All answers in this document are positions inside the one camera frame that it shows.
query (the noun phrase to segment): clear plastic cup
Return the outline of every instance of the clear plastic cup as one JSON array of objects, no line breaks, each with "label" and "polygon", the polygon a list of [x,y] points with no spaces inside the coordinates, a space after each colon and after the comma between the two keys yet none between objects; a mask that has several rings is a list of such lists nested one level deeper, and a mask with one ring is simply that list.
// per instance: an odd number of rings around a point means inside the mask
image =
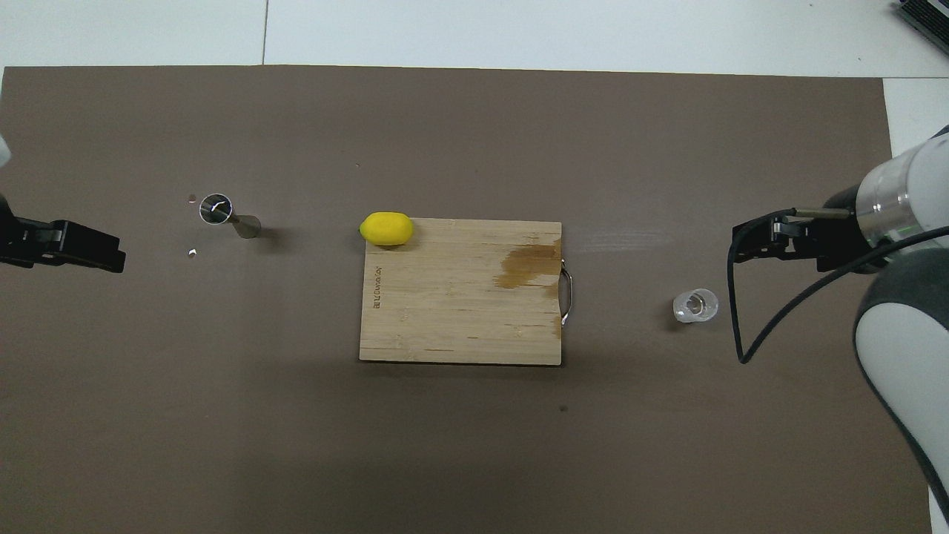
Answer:
[{"label": "clear plastic cup", "polygon": [[672,313],[680,323],[705,322],[718,313],[718,297],[707,289],[694,289],[672,301]]}]

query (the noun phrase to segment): stain on cutting board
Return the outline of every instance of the stain on cutting board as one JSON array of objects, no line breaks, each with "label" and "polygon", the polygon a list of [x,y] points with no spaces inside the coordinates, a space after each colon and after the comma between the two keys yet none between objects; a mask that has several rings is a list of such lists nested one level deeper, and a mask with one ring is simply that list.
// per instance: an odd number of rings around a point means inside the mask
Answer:
[{"label": "stain on cutting board", "polygon": [[[532,283],[542,275],[560,275],[560,239],[551,245],[520,245],[501,261],[503,275],[494,277],[494,285],[504,289],[537,287]],[[547,288],[549,296],[557,295],[559,278]]]}]

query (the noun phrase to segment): bamboo cutting board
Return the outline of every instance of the bamboo cutting board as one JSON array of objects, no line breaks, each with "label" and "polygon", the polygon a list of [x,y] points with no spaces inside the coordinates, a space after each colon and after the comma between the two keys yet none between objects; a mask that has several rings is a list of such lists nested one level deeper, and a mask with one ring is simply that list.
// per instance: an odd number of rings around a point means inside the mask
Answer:
[{"label": "bamboo cutting board", "polygon": [[361,360],[560,365],[560,222],[412,222],[366,243]]}]

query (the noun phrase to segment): brown surface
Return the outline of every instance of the brown surface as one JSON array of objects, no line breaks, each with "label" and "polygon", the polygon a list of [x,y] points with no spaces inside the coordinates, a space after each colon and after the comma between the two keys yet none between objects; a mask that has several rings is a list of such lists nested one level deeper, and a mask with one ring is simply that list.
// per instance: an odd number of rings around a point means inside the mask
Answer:
[{"label": "brown surface", "polygon": [[[733,224],[888,158],[879,80],[8,67],[0,128],[14,213],[128,253],[0,265],[0,531],[928,528],[850,346],[867,278],[744,367],[724,314],[670,310],[725,295]],[[265,235],[202,223],[218,191]],[[356,227],[386,209],[562,221],[564,366],[359,362]],[[749,333],[816,278],[737,271]]]},{"label": "brown surface", "polygon": [[361,360],[561,364],[559,222],[412,222],[365,245]]}]

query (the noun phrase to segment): black cable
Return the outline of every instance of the black cable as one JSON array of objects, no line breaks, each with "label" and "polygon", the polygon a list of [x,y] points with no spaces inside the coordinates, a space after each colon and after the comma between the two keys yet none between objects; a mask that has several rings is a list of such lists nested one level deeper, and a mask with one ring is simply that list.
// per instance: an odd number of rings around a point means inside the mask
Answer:
[{"label": "black cable", "polygon": [[732,334],[735,336],[735,350],[738,352],[738,361],[741,361],[744,355],[744,350],[741,347],[741,329],[738,327],[738,308],[735,304],[735,255],[738,253],[738,246],[741,245],[741,242],[745,240],[745,237],[747,237],[752,230],[756,230],[759,226],[767,224],[774,218],[792,217],[795,213],[797,213],[797,210],[792,208],[775,211],[757,219],[752,219],[745,223],[741,230],[738,230],[735,235],[732,236],[732,246],[728,249],[726,276],[728,277],[728,303],[732,311]]},{"label": "black cable", "polygon": [[[765,217],[771,218],[771,217],[774,217],[774,215],[772,214]],[[906,247],[913,246],[915,244],[928,241],[930,239],[941,238],[943,236],[949,236],[949,226],[942,226],[941,228],[936,228],[934,230],[922,232],[915,236],[904,238],[894,243],[889,243],[889,244],[877,247],[873,249],[872,251],[864,254],[863,256],[860,256],[854,259],[850,263],[847,263],[845,265],[838,267],[837,269],[834,269],[826,276],[812,283],[807,289],[799,293],[795,298],[791,299],[791,301],[785,304],[784,307],[781,308],[781,310],[778,311],[777,314],[774,314],[774,317],[772,317],[772,319],[768,321],[768,324],[766,324],[765,327],[761,329],[761,333],[758,334],[758,336],[754,339],[754,342],[752,342],[752,346],[751,348],[748,349],[747,353],[744,353],[741,347],[741,333],[738,329],[738,313],[737,313],[737,310],[735,309],[735,279],[733,276],[734,263],[735,263],[735,249],[737,248],[737,245],[740,244],[740,240],[738,240],[740,234],[741,234],[740,231],[738,232],[738,234],[735,234],[735,240],[732,242],[732,246],[729,248],[729,252],[728,252],[728,297],[729,297],[729,303],[732,305],[732,330],[735,333],[735,350],[738,353],[738,361],[743,364],[746,364],[752,359],[752,356],[754,356],[754,353],[757,352],[759,347],[761,347],[761,344],[764,343],[765,338],[768,337],[768,334],[770,334],[774,330],[774,327],[776,327],[778,323],[781,322],[781,320],[784,319],[784,317],[786,317],[791,312],[791,310],[796,308],[798,304],[800,304],[801,302],[804,302],[806,298],[817,293],[818,291],[820,291],[821,289],[829,285],[831,282],[833,282],[837,278],[840,278],[843,275],[852,273],[856,271],[857,269],[867,265],[868,263],[872,263],[873,261],[876,261],[882,257],[889,256],[893,254],[894,252],[904,249]]]}]

